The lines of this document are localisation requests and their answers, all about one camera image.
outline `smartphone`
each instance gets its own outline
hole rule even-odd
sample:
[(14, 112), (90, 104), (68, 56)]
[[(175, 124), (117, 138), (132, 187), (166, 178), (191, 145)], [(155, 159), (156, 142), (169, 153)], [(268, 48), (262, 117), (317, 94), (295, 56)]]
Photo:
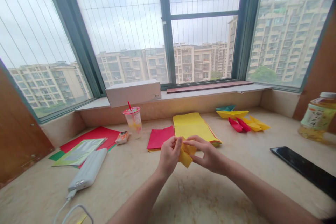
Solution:
[(333, 175), (286, 146), (270, 150), (336, 201), (336, 178)]

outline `white cable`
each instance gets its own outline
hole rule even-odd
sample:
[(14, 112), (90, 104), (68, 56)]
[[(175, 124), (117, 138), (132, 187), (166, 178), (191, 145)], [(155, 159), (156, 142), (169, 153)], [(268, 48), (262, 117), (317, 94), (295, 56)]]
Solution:
[(58, 215), (60, 214), (60, 212), (63, 210), (63, 208), (67, 205), (67, 203), (68, 203), (70, 200), (71, 200), (71, 198), (68, 199), (68, 200), (65, 202), (65, 204), (61, 207), (61, 209), (58, 210), (58, 212), (57, 212), (57, 214), (56, 214), (56, 216), (55, 216), (55, 218), (54, 218), (54, 224), (56, 224), (56, 220), (57, 220)]
[(61, 207), (61, 209), (58, 210), (58, 212), (57, 212), (57, 214), (56, 214), (56, 216), (54, 218), (54, 224), (56, 224), (56, 220), (57, 220), (57, 217), (59, 216), (60, 212), (67, 205), (67, 203), (75, 196), (76, 192), (77, 192), (77, 189), (72, 190), (72, 191), (69, 192), (68, 196), (66, 197), (67, 199), (66, 199), (65, 204)]
[(86, 214), (89, 216), (89, 218), (91, 219), (91, 221), (92, 221), (92, 224), (94, 224), (94, 222), (93, 222), (93, 218), (92, 218), (92, 216), (89, 214), (89, 212), (86, 210), (86, 208), (83, 206), (83, 205), (75, 205), (73, 208), (71, 208), (70, 209), (70, 211), (66, 214), (66, 216), (65, 216), (65, 218), (64, 218), (64, 220), (63, 220), (63, 222), (62, 222), (62, 224), (65, 224), (65, 222), (66, 222), (66, 220), (67, 220), (67, 218), (69, 217), (69, 215), (72, 213), (72, 211), (75, 209), (75, 208), (77, 208), (77, 207), (81, 207), (81, 208), (83, 208), (83, 210), (86, 212)]

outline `red straw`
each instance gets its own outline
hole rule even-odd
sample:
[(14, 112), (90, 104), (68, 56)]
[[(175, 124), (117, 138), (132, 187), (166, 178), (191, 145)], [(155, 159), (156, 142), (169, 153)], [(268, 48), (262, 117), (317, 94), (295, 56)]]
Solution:
[(130, 107), (130, 108), (129, 108), (129, 110), (130, 110), (130, 111), (132, 111), (132, 108), (131, 108), (130, 102), (129, 102), (129, 101), (127, 101), (127, 102), (128, 102), (128, 106)]

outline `plastic cup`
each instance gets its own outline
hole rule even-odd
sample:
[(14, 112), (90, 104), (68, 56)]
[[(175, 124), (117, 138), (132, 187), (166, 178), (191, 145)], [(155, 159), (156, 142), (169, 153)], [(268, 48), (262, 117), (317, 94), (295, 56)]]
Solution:
[(123, 114), (126, 117), (127, 124), (129, 126), (130, 133), (135, 136), (135, 139), (139, 138), (142, 133), (142, 123), (140, 117), (140, 107), (132, 107), (124, 110)]

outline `marble countertop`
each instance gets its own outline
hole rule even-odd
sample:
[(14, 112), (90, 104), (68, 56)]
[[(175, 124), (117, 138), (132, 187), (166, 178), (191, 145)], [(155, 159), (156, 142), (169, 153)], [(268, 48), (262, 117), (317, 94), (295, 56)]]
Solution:
[[(336, 216), (336, 203), (269, 150), (288, 146), (336, 176), (336, 149), (302, 138), (300, 123), (255, 108), (250, 114), (272, 128), (265, 132), (235, 132), (216, 113), (201, 114), (223, 141), (218, 149), (260, 178), (279, 189), (318, 218)], [(165, 128), (173, 119), (143, 122), (143, 135), (114, 147), (106, 156), (95, 183), (76, 194), (61, 212), (58, 223), (70, 208), (84, 205), (95, 223), (106, 223), (128, 197), (156, 169), (160, 152), (146, 150), (152, 128)], [(127, 125), (108, 128), (124, 131)], [(67, 188), (77, 169), (51, 167), (47, 157), (0, 190), (0, 223), (52, 223), (65, 203)], [(72, 220), (78, 220), (80, 210)], [(162, 189), (149, 223), (264, 223), (267, 222), (245, 194), (228, 178), (192, 163), (189, 169), (178, 163)]]

